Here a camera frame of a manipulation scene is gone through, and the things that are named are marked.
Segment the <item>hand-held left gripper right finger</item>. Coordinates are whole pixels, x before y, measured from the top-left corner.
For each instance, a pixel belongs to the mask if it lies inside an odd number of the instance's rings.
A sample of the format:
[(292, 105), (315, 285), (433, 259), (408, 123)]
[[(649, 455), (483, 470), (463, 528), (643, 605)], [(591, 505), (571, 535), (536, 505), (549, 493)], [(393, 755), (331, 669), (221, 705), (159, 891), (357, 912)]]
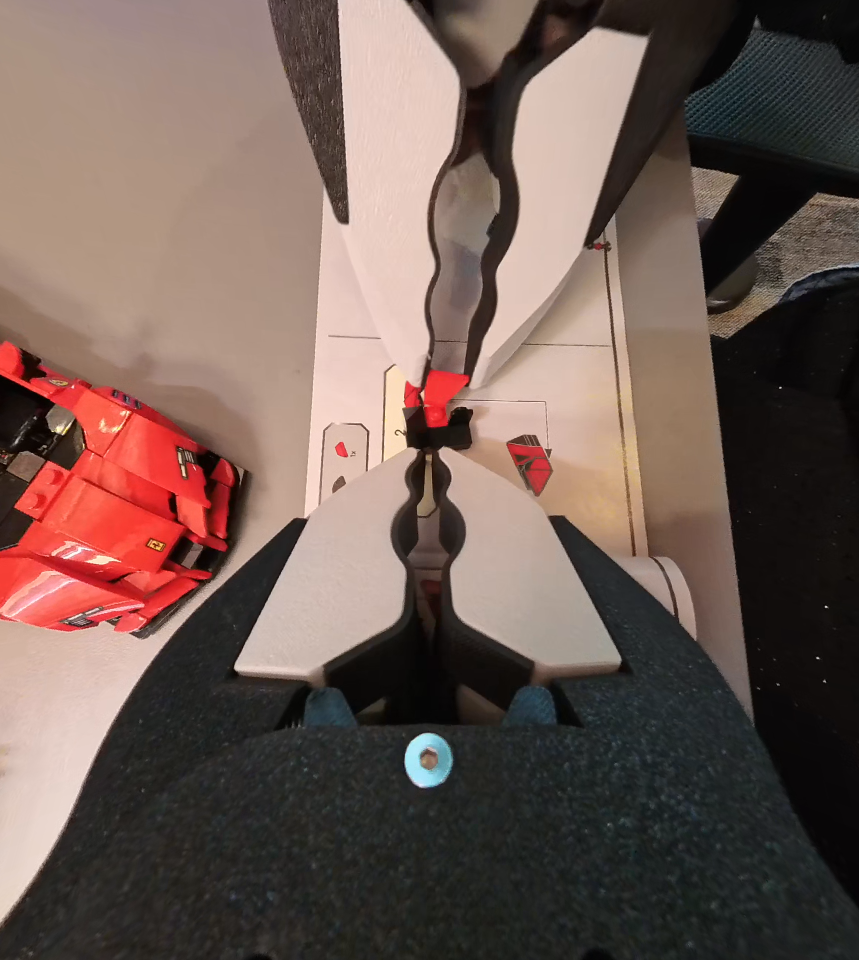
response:
[(556, 529), (507, 479), (433, 456), (440, 580), (436, 642), (462, 687), (546, 687), (611, 674), (622, 658)]

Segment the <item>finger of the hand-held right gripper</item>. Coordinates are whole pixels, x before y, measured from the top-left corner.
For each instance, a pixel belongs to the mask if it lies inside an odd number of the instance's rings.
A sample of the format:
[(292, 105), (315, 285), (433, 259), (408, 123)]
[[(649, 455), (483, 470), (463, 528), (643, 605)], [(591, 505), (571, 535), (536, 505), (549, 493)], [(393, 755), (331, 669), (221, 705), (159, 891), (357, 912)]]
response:
[(542, 321), (588, 239), (648, 51), (593, 27), (522, 62), (497, 89), (499, 205), (481, 259), (465, 374), (484, 387)]
[(351, 266), (408, 383), (431, 365), (436, 198), (460, 146), (466, 91), (419, 3), (338, 3)]

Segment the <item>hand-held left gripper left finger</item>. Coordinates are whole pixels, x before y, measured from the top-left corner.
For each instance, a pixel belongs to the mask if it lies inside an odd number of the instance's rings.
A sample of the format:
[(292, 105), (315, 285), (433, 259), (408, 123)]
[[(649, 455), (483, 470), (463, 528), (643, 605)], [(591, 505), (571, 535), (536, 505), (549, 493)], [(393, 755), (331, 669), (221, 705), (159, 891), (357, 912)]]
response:
[(316, 688), (397, 688), (421, 637), (409, 554), (424, 453), (406, 448), (306, 520), (234, 671)]

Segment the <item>small black lego piece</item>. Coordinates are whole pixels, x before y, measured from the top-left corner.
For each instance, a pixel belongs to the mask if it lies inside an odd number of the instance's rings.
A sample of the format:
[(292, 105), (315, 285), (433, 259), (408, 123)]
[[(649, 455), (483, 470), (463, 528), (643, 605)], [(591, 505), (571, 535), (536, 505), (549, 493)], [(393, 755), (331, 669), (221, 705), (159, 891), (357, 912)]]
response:
[(430, 426), (426, 414), (427, 408), (422, 406), (403, 409), (408, 448), (457, 451), (471, 449), (473, 445), (471, 422), (474, 414), (472, 409), (460, 406), (450, 413), (444, 412), (446, 421), (441, 426)]

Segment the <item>small red lego piece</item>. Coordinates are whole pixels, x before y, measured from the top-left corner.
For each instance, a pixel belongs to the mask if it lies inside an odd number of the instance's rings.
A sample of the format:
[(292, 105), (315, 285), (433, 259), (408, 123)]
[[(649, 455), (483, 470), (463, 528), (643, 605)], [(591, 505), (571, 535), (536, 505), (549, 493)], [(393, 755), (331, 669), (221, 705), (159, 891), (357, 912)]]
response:
[(404, 382), (403, 409), (410, 411), (422, 408), (428, 421), (446, 421), (448, 404), (468, 386), (469, 381), (470, 377), (466, 374), (431, 369), (421, 387), (409, 381)]

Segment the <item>lego instruction booklet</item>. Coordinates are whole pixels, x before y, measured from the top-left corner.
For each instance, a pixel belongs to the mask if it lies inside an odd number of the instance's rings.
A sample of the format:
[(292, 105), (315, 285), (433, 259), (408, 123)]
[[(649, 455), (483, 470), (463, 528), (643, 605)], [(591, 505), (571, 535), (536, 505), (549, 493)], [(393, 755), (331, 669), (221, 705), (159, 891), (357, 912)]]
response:
[[(651, 554), (632, 404), (618, 234), (583, 250), (547, 315), (472, 410), (467, 456), (569, 519), (695, 636), (678, 565)], [(406, 445), (405, 378), (376, 333), (324, 204), (304, 512)]]

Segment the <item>red lego car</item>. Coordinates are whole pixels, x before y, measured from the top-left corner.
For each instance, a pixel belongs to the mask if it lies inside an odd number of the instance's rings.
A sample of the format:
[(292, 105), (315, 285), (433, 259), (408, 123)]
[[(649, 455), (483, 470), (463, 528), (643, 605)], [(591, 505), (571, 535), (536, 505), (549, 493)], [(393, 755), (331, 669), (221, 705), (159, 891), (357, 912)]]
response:
[(0, 341), (0, 621), (145, 637), (223, 566), (245, 471)]

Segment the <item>black office chair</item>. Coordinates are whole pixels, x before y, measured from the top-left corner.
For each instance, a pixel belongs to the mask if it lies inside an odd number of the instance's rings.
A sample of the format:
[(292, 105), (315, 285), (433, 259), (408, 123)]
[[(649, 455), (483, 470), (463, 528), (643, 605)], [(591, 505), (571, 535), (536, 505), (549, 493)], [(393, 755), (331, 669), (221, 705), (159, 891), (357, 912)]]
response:
[(685, 107), (693, 166), (735, 176), (700, 227), (710, 313), (746, 298), (756, 254), (819, 194), (859, 200), (859, 63), (754, 27), (732, 66)]

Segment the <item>dark cloth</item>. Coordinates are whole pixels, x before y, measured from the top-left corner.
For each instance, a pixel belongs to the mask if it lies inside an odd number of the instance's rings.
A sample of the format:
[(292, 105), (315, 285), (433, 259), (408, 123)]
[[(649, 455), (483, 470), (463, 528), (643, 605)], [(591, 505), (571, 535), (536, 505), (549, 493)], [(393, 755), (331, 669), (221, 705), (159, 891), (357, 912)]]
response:
[(756, 727), (859, 908), (859, 270), (711, 352)]

